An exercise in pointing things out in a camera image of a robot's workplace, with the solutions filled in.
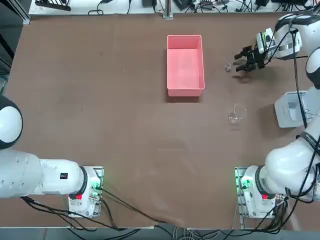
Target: brown table surface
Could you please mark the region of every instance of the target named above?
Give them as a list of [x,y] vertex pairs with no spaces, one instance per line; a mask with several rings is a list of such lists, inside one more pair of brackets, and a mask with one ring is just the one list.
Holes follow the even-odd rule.
[[[6,95],[24,117],[15,149],[39,158],[104,166],[104,187],[149,215],[188,228],[229,229],[237,199],[235,166],[262,165],[300,129],[278,127],[275,101],[295,90],[292,61],[249,75],[224,65],[281,14],[42,17],[23,27]],[[201,35],[205,90],[167,97],[167,35]],[[311,84],[298,60],[301,89]],[[247,107],[229,125],[235,103]],[[61,196],[36,196],[66,207]],[[0,226],[66,226],[19,198],[1,199]],[[121,227],[153,225],[109,200]],[[287,228],[317,231],[319,204],[298,204]],[[109,223],[102,211],[101,221]],[[84,221],[86,226],[99,225]],[[234,227],[239,227],[238,212]]]

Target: black cable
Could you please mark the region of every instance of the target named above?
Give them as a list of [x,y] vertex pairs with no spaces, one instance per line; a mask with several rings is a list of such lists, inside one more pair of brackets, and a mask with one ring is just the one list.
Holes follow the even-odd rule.
[[287,33],[283,36],[283,38],[281,39],[281,41],[279,42],[279,44],[276,46],[273,54],[271,55],[271,57],[268,59],[268,61],[267,61],[264,65],[267,65],[268,63],[271,62],[271,59],[272,59],[272,58],[274,57],[274,55],[276,54],[278,48],[280,47],[280,44],[283,42],[283,40],[285,39],[285,37],[286,37],[288,34],[289,34],[289,32],[287,32]]
[[173,235],[172,235],[167,229],[165,229],[164,227],[159,226],[159,225],[155,225],[154,227],[155,227],[155,228],[162,229],[162,230],[165,231],[167,234],[169,234],[171,238],[173,238]]
[[[41,209],[41,208],[38,208],[38,207],[35,207],[33,206],[27,199],[24,199],[26,197],[22,197],[22,199],[25,201],[26,204],[28,204],[31,208],[35,209],[35,210],[38,210],[40,212],[44,212],[44,213],[49,213],[49,214],[54,214],[54,215],[57,215],[58,217],[60,217],[62,220],[64,220],[65,222],[67,222],[71,227],[73,227],[74,229],[78,229],[78,230],[85,230],[87,232],[95,232],[97,229],[88,229],[86,227],[84,227],[78,220],[76,220],[75,218],[71,217],[71,216],[68,216],[64,213],[58,213],[58,212],[55,212],[53,210],[44,210],[44,209]],[[73,221],[75,221],[81,228],[77,228],[76,226],[74,226],[70,221],[64,219],[62,216],[66,217],[66,218],[69,218]]]
[[161,8],[162,8],[162,11],[164,11],[164,12],[165,12],[165,9],[164,9],[164,6],[162,5],[161,0],[159,0],[159,2],[160,2],[160,5],[161,5]]
[[191,5],[195,2],[195,0],[192,1],[192,3],[189,4],[188,8],[185,10],[184,13],[188,12],[188,10],[190,9]]
[[246,0],[243,0],[243,1],[242,1],[241,7],[240,7],[240,12],[243,11],[243,7],[245,6],[244,3],[246,3]]
[[[312,183],[311,183],[310,187],[306,191],[301,193],[300,197],[303,197],[303,196],[307,195],[315,187],[315,184],[316,184],[316,181],[317,181],[317,176],[318,176],[319,172],[320,172],[320,166],[319,166],[319,164],[316,164],[315,165],[315,173],[314,173],[314,177],[313,177]],[[311,203],[313,203],[315,201],[314,200],[314,196],[312,196],[312,200],[310,200],[310,201],[299,199],[297,195],[292,195],[291,194],[291,190],[288,189],[288,188],[285,188],[285,193],[290,198],[298,199],[299,202],[302,202],[304,204],[311,204]]]
[[246,231],[247,233],[243,233],[243,234],[239,234],[239,235],[231,235],[231,233],[233,232],[233,230],[232,230],[231,232],[229,232],[229,233],[225,233],[225,232],[223,232],[223,231],[220,230],[221,233],[223,233],[224,235],[226,235],[226,237],[225,237],[223,240],[225,240],[225,239],[226,239],[227,237],[229,237],[229,236],[230,236],[230,237],[241,237],[241,236],[250,235],[250,234],[256,233],[256,232],[262,232],[262,233],[270,233],[270,232],[272,232],[272,230],[271,230],[271,231],[269,231],[269,230],[274,227],[274,224],[273,224],[273,223],[271,223],[269,226],[267,226],[267,227],[265,227],[265,228],[263,228],[263,229],[258,229],[258,228],[259,228],[260,225],[267,219],[267,216],[269,216],[275,209],[278,209],[280,205],[287,204],[287,200],[288,200],[288,197],[285,197],[284,200],[283,200],[283,202],[282,202],[281,204],[279,203],[279,204],[275,205],[275,206],[264,216],[264,218],[260,221],[260,223],[259,223],[254,229],[252,229],[252,230],[244,230],[244,231]]
[[103,15],[104,14],[104,11],[102,11],[101,9],[98,9],[99,8],[99,5],[102,4],[103,1],[100,1],[98,3],[98,5],[96,6],[96,10],[90,10],[88,11],[88,16],[90,15],[90,13],[97,13],[98,15]]
[[82,239],[82,240],[86,240],[85,238],[83,238],[82,236],[78,235],[77,233],[75,233],[74,231],[72,231],[70,228],[67,228],[68,231],[70,231],[73,235],[76,235],[78,238]]
[[130,232],[130,234],[128,234],[128,235],[126,235],[126,236],[122,236],[122,237],[121,237],[121,236],[118,236],[118,237],[120,237],[120,238],[117,238],[116,240],[122,240],[122,239],[128,238],[128,237],[136,234],[136,233],[139,232],[140,230],[141,230],[141,229],[133,230],[132,232]]
[[293,33],[292,31],[290,31],[290,34],[292,36],[292,44],[293,44],[293,64],[294,64],[295,87],[296,87],[296,92],[297,92],[297,96],[298,96],[303,126],[306,129],[308,124],[307,124],[307,119],[306,119],[304,107],[302,105],[302,100],[301,100],[301,96],[300,96],[300,92],[299,92],[299,83],[298,83],[298,67],[297,67],[297,60],[296,60],[296,36],[297,36],[297,33]]
[[207,236],[209,236],[209,235],[213,235],[213,234],[216,234],[216,235],[217,235],[217,234],[220,232],[220,230],[214,230],[214,231],[208,232],[208,233],[206,233],[206,234],[204,234],[204,235],[201,235],[201,233],[200,233],[198,230],[195,230],[195,232],[196,232],[197,234],[193,233],[194,235],[198,236],[198,237],[201,238],[202,240],[206,240],[205,237],[207,237]]
[[243,3],[245,5],[245,8],[248,10],[248,12],[250,12],[250,8],[247,4],[245,4],[243,1],[239,1],[239,0],[235,0],[236,2],[239,2],[239,3]]
[[202,4],[201,4],[201,2],[199,3],[199,5],[200,5],[201,13],[204,13],[204,11],[203,11],[203,9],[202,9]]
[[275,10],[275,12],[277,12],[281,8],[282,4],[284,4],[284,0],[281,0],[280,6]]
[[[312,167],[312,164],[315,160],[315,156],[316,156],[316,153],[317,153],[317,149],[318,149],[318,146],[319,146],[319,143],[320,143],[320,136],[318,137],[318,140],[316,141],[316,144],[315,144],[315,148],[314,148],[314,151],[313,151],[313,154],[312,154],[312,157],[311,157],[311,160],[310,160],[310,164],[309,164],[309,167],[306,171],[306,174],[305,174],[305,177],[304,177],[304,180],[301,184],[301,187],[300,187],[300,190],[299,190],[299,193],[298,193],[298,198],[300,197],[300,194],[302,193],[303,189],[304,189],[304,186],[306,184],[306,181],[307,181],[307,178],[308,178],[308,175],[310,173],[310,170],[311,170],[311,167]],[[290,219],[291,215],[293,214],[296,206],[297,206],[297,203],[298,203],[298,198],[294,201],[294,204],[293,204],[293,207],[291,209],[291,212],[288,214],[288,216],[286,217],[285,221],[281,224],[280,228],[282,228],[286,223],[287,221]]]
[[228,6],[225,4],[225,1],[224,0],[221,0],[223,6],[224,6],[224,9],[226,10],[226,12],[228,13]]
[[151,219],[152,221],[155,221],[155,222],[158,222],[158,223],[162,223],[162,224],[166,224],[166,223],[167,223],[167,222],[165,222],[165,221],[162,221],[162,220],[156,219],[156,218],[154,218],[154,217],[152,217],[152,216],[149,216],[148,214],[140,211],[140,210],[137,209],[136,207],[134,207],[134,206],[130,205],[129,203],[123,201],[122,199],[120,199],[119,197],[115,196],[115,195],[112,194],[111,192],[103,189],[102,187],[96,187],[96,189],[97,189],[97,190],[101,190],[101,191],[109,194],[110,196],[112,196],[113,198],[115,198],[116,200],[118,200],[119,202],[123,203],[127,208],[138,212],[139,214],[145,216],[145,217],[148,218],[148,219]]
[[107,202],[104,200],[104,199],[100,199],[100,201],[103,203],[103,205],[105,206],[107,212],[108,212],[108,215],[109,215],[109,219],[110,219],[110,222],[111,222],[111,225],[114,229],[118,230],[119,231],[119,228],[117,227],[117,225],[115,224],[115,221],[114,221],[114,218],[112,217],[112,214],[111,214],[111,210],[110,210],[110,207],[109,205],[107,204]]
[[112,240],[112,239],[116,239],[116,240],[121,240],[121,239],[125,239],[125,238],[128,238],[130,236],[132,236],[133,234],[136,234],[137,232],[139,232],[141,229],[135,229],[135,230],[132,230],[130,232],[127,232],[123,235],[119,235],[119,236],[113,236],[113,237],[108,237],[108,238],[105,238],[103,240]]
[[126,14],[129,14],[129,12],[130,12],[131,1],[132,1],[132,0],[129,0],[129,7],[128,7],[128,11],[126,12]]
[[15,57],[15,52],[11,49],[7,41],[4,39],[4,37],[0,34],[0,44],[4,48],[4,50],[8,53],[10,58],[13,60]]
[[215,6],[212,6],[214,9],[217,9],[217,11],[219,12],[219,13],[221,13],[220,12],[220,10],[217,8],[217,7],[215,7]]
[[36,202],[36,201],[34,201],[32,198],[29,198],[29,197],[28,197],[28,199],[29,199],[29,200],[32,200],[32,202],[30,202],[30,201],[29,201],[29,202],[28,202],[28,201],[25,201],[26,203],[30,203],[30,204],[33,204],[33,205],[36,205],[36,206],[39,206],[39,207],[42,207],[42,208],[46,208],[46,209],[52,210],[52,211],[54,211],[54,212],[66,213],[66,214],[68,214],[68,215],[70,215],[70,214],[72,214],[72,215],[77,215],[77,216],[80,216],[80,217],[82,217],[82,218],[84,218],[84,219],[87,219],[87,220],[89,220],[89,221],[91,221],[91,222],[93,222],[93,223],[100,224],[100,225],[102,225],[102,226],[104,226],[104,227],[114,229],[112,226],[109,226],[109,225],[107,225],[107,224],[105,224],[105,223],[103,223],[103,222],[94,220],[94,219],[92,219],[92,218],[90,218],[90,217],[87,217],[87,216],[85,216],[85,215],[79,214],[79,213],[77,213],[77,212],[73,212],[73,211],[69,211],[69,210],[57,209],[57,208],[50,207],[50,206],[41,204],[41,203],[39,203],[39,202]]
[[[304,58],[308,58],[308,56],[296,56],[295,58],[296,58],[296,59],[304,59]],[[290,59],[284,60],[284,59],[282,59],[282,58],[280,58],[280,57],[276,57],[276,59],[286,61],[286,60],[291,60],[291,59],[294,59],[294,58],[290,58]]]

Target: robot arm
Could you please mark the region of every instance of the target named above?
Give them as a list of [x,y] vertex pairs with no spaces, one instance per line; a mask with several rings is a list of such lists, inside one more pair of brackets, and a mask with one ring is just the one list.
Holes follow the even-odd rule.
[[268,28],[256,36],[256,47],[247,46],[235,55],[237,60],[246,58],[246,63],[236,68],[236,71],[251,72],[258,67],[262,69],[272,59],[290,60],[301,49],[308,56],[305,67],[307,77],[317,89],[320,89],[320,15],[317,14],[287,14],[281,17],[274,33]]
[[21,111],[0,95],[0,198],[67,195],[71,212],[98,216],[101,191],[96,188],[102,187],[103,168],[7,149],[18,141],[22,129]]
[[[258,33],[257,47],[252,52],[242,50],[249,58],[236,70],[250,72],[257,65],[264,68],[266,62],[279,58],[289,60],[301,49],[308,55],[305,72],[314,87],[311,91],[317,98],[320,96],[320,15],[288,14],[278,20],[274,28]],[[241,179],[248,215],[251,218],[263,218],[275,206],[276,194],[286,195],[286,189],[297,195],[306,177],[315,143],[320,135],[320,111],[294,142],[272,150],[266,157],[264,166],[250,166]],[[320,152],[315,155],[311,171],[306,179],[302,198],[320,201],[320,175],[317,164],[320,163]]]

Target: pink tray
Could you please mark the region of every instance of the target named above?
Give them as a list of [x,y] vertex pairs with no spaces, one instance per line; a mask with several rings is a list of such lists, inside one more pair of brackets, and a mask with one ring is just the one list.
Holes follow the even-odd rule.
[[200,35],[168,35],[166,86],[170,97],[200,97],[205,88]]

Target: transparent cup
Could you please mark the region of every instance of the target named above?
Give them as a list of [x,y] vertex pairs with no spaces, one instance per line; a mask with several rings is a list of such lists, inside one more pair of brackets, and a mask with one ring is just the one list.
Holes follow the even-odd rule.
[[237,103],[233,111],[228,114],[230,125],[239,125],[247,117],[247,108],[242,103]]

